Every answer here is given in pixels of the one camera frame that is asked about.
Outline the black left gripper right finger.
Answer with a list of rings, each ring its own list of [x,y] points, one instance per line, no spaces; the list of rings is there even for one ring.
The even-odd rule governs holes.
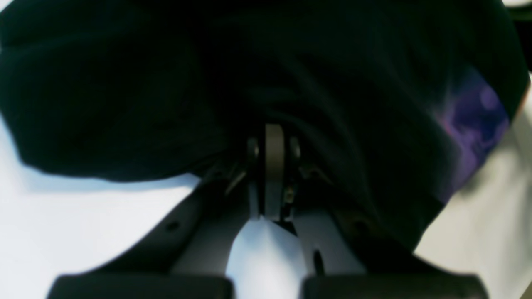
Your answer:
[[[292,225],[301,242],[301,299],[487,297],[476,276],[441,270],[392,240],[278,124],[265,126],[265,217]]]

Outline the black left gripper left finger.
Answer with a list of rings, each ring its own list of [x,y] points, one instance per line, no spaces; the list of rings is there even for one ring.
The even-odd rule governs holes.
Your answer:
[[[243,159],[219,161],[138,243],[83,274],[55,280],[50,299],[233,299],[225,276],[232,244],[260,217],[260,142]]]

